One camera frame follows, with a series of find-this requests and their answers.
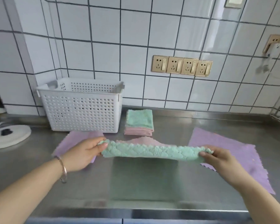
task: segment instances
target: white plastic basket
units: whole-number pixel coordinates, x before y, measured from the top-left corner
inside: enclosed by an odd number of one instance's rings
[[[37,87],[54,131],[117,133],[124,83],[63,78]]]

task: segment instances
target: woman's right hand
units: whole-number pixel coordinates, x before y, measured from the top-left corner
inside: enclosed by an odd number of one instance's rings
[[[199,155],[205,159],[206,163],[212,165],[220,176],[237,191],[254,181],[229,150],[212,145],[205,145],[204,147],[209,148],[214,153],[200,152]]]

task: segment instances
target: stack of towels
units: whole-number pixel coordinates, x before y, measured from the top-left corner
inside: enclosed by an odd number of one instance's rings
[[[128,110],[124,134],[152,136],[153,112],[150,109]]]

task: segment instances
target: bracelet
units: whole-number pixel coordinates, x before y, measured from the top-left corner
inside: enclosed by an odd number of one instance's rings
[[[58,159],[59,162],[60,162],[60,164],[61,164],[61,166],[62,166],[63,174],[62,174],[62,176],[61,176],[61,178],[60,178],[60,181],[61,181],[62,183],[66,183],[66,182],[67,182],[67,171],[66,171],[66,168],[65,168],[65,166],[63,165],[63,162],[62,162],[62,160],[61,160],[61,158],[60,158],[59,156],[54,156],[54,158]]]

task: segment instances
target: hand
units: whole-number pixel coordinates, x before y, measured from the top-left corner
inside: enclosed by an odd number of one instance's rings
[[[205,145],[204,147],[209,148],[214,153],[200,152],[199,155],[205,159],[206,163],[212,165],[220,176],[237,191],[254,180],[236,158],[231,155],[229,150],[212,145]]]
[[[85,168],[94,156],[107,148],[107,143],[97,145],[105,139],[105,137],[96,137],[83,140],[62,155],[61,160],[67,172]]]

